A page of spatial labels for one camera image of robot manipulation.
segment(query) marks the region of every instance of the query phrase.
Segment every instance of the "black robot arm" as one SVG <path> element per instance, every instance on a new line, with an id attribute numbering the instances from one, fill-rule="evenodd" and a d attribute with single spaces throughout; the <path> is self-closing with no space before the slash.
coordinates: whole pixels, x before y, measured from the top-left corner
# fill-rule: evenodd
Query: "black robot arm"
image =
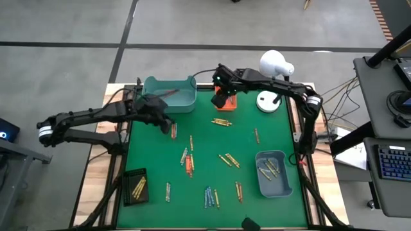
<path id="1" fill-rule="evenodd" d="M 59 113 L 37 123 L 39 141 L 45 146 L 56 146 L 62 142 L 82 142 L 87 144 L 101 144 L 110 154 L 122 154 L 117 132 L 95 133 L 70 129 L 74 126 L 108 121 L 121 123 L 126 121 L 140 121 L 146 124 L 160 126 L 163 133 L 168 133 L 174 121 L 165 113 L 167 104 L 158 96 L 146 94 L 136 100 L 127 99 L 108 103 L 102 108 L 88 109 L 80 112 Z"/>
<path id="2" fill-rule="evenodd" d="M 268 78 L 259 71 L 249 68 L 231 71 L 222 64 L 218 64 L 213 74 L 213 83 L 220 88 L 211 100 L 218 108 L 225 105 L 229 96 L 238 92 L 247 93 L 250 90 L 267 90 L 294 99 L 297 109 L 305 118 L 304 133 L 300 136 L 297 151 L 300 154 L 314 153 L 317 145 L 315 120 L 322 107 L 322 98 L 311 87 Z"/>

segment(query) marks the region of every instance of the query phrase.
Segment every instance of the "blue keyboard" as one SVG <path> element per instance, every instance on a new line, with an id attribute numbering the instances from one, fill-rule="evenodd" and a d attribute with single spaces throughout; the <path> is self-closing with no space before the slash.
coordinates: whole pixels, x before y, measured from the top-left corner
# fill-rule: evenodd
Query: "blue keyboard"
<path id="1" fill-rule="evenodd" d="M 411 182 L 411 148 L 378 146 L 380 178 Z"/>

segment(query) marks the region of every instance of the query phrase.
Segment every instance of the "gray floor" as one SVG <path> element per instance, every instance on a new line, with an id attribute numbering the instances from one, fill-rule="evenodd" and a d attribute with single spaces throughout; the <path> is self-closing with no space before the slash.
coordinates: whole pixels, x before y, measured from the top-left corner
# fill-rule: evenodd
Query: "gray floor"
<path id="1" fill-rule="evenodd" d="M 119 42 L 132 0 L 0 0 L 0 41 Z M 140 0 L 128 43 L 219 44 L 314 47 L 381 47 L 385 39 L 368 0 Z M 35 163 L 21 195 L 13 227 L 29 230 L 69 224 L 90 146 L 43 148 L 36 122 L 68 110 L 101 105 L 117 49 L 0 47 L 0 116 L 22 128 L 19 144 L 52 155 L 51 165 Z M 126 49 L 117 83 L 184 79 L 218 63 L 258 68 L 262 51 Z M 314 82 L 319 93 L 354 77 L 352 60 L 366 53 L 283 52 L 295 66 L 292 81 Z M 199 75 L 199 82 L 210 81 Z M 346 118 L 368 121 L 359 88 L 351 93 L 361 109 Z M 325 104 L 327 112 L 338 98 Z M 354 108 L 350 102 L 340 114 Z M 336 123 L 352 126 L 343 121 Z M 95 126 L 84 129 L 93 130 Z M 366 183 L 342 182 L 350 224 L 405 230 L 409 219 L 370 211 Z"/>
<path id="2" fill-rule="evenodd" d="M 68 110 L 100 107 L 115 49 L 0 47 L 0 116 L 21 127 L 21 146 L 52 155 L 34 162 L 21 194 L 14 227 L 65 228 L 76 201 L 90 146 L 43 148 L 36 123 Z M 95 125 L 83 129 L 94 130 Z"/>

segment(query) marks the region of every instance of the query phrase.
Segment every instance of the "gray plastic bin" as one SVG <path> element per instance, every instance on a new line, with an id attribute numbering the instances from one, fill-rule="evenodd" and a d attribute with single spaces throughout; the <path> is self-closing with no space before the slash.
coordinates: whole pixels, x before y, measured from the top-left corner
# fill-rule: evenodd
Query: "gray plastic bin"
<path id="1" fill-rule="evenodd" d="M 293 189 L 290 187 L 287 178 L 287 171 L 284 163 L 285 154 L 282 151 L 260 151 L 256 155 L 256 167 L 258 175 L 259 190 L 263 196 L 268 198 L 289 196 L 293 193 Z M 280 171 L 277 177 L 270 172 L 264 162 L 267 159 L 271 160 Z M 259 170 L 258 167 L 271 178 L 268 180 Z"/>

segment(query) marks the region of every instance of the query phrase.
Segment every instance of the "orange block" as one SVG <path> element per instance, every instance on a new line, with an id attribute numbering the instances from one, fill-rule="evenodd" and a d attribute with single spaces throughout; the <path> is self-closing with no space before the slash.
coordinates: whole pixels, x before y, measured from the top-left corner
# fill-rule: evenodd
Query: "orange block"
<path id="1" fill-rule="evenodd" d="M 217 93 L 217 91 L 220 90 L 219 87 L 215 87 L 214 91 Z M 233 111 L 237 108 L 237 95 L 235 96 L 231 96 L 227 99 L 227 101 L 225 102 L 224 107 L 222 108 L 218 108 L 216 107 L 217 110 L 219 111 L 226 111 L 226 112 L 230 112 Z"/>

